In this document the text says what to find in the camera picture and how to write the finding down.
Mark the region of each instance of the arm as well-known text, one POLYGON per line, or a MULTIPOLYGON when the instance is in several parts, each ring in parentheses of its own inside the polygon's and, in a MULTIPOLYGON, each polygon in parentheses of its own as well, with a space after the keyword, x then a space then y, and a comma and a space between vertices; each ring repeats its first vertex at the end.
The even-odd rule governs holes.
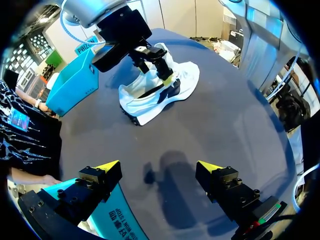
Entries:
MULTIPOLYGON (((27 103, 31 104, 32 106, 36 105, 37 100, 34 99, 33 97, 29 96, 28 94, 26 94, 24 91, 21 91, 19 88, 15 88, 15 93, 18 94, 18 96, 26 101, 27 103)), ((39 109, 42 112, 51 112, 51 110, 47 107, 47 105, 44 102, 40 102, 39 103, 39 109)))
POLYGON ((54 179, 50 175, 36 176, 30 173, 27 173, 25 171, 16 169, 14 167, 11 168, 11 173, 9 174, 8 179, 16 184, 26 184, 26 185, 47 184, 51 186, 51 185, 61 183, 61 181, 54 179))
POLYGON ((18 96, 23 99, 24 101, 26 101, 27 103, 31 104, 32 106, 34 106, 36 104, 36 101, 33 97, 29 96, 28 94, 26 94, 24 91, 21 91, 19 88, 15 88, 15 92, 16 94, 18 94, 18 96))

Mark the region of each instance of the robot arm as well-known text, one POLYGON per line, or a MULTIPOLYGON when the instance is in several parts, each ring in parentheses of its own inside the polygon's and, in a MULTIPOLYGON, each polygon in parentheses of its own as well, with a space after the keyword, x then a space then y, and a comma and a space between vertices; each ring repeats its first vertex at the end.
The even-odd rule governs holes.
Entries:
POLYGON ((157 68, 158 77, 166 84, 173 70, 163 56, 167 51, 152 47, 146 39, 152 33, 138 10, 131 10, 126 0, 55 0, 63 9, 63 18, 69 25, 88 28, 96 24, 99 34, 110 47, 103 47, 93 58, 92 64, 101 72, 117 65, 126 55, 144 74, 149 71, 145 61, 157 68))

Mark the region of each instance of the lanyard badge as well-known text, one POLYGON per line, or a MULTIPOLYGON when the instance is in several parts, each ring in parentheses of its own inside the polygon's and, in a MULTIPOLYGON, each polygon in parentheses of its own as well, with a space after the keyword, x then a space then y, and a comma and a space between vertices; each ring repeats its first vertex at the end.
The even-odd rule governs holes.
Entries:
POLYGON ((15 127, 16 129, 27 132, 29 121, 30 121, 30 117, 19 112, 18 110, 14 109, 13 107, 11 108, 9 116, 8 116, 8 120, 7 120, 8 124, 15 127))

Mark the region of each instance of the table surface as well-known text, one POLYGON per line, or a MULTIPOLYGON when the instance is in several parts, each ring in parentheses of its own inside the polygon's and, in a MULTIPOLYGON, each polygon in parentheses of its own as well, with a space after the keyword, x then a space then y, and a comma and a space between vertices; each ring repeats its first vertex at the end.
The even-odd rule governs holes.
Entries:
POLYGON ((211 204, 195 179, 198 160, 232 166, 261 200, 290 202, 296 180, 292 150, 268 102, 237 68, 201 44, 154 29, 177 63, 198 65, 200 77, 186 101, 168 105, 147 125, 121 112, 118 87, 139 75, 125 57, 99 73, 99 89, 62 118, 63 180, 85 166, 120 160, 121 188, 151 240, 230 239, 237 229, 211 204))

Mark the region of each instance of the sign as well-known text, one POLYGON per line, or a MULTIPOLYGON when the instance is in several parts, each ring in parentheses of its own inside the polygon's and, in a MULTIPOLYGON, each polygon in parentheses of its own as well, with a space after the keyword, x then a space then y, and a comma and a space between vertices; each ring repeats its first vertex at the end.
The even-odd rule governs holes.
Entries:
POLYGON ((8 117, 8 124, 14 126, 16 129, 20 129, 24 132, 28 131, 30 117, 19 112, 18 110, 11 108, 10 115, 8 117))
MULTIPOLYGON (((97 43, 98 39, 96 36, 92 36, 88 40, 86 40, 86 42, 97 43)), ((82 45, 78 46, 74 51, 79 56, 80 54, 84 53, 86 50, 92 48, 93 46, 95 46, 95 45, 82 44, 82 45)))

